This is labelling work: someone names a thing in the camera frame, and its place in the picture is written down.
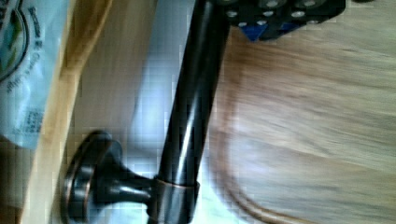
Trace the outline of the black gripper finger with screws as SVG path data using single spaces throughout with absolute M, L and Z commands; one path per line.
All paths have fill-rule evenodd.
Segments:
M 214 0 L 252 42 L 269 41 L 340 15 L 346 0 Z

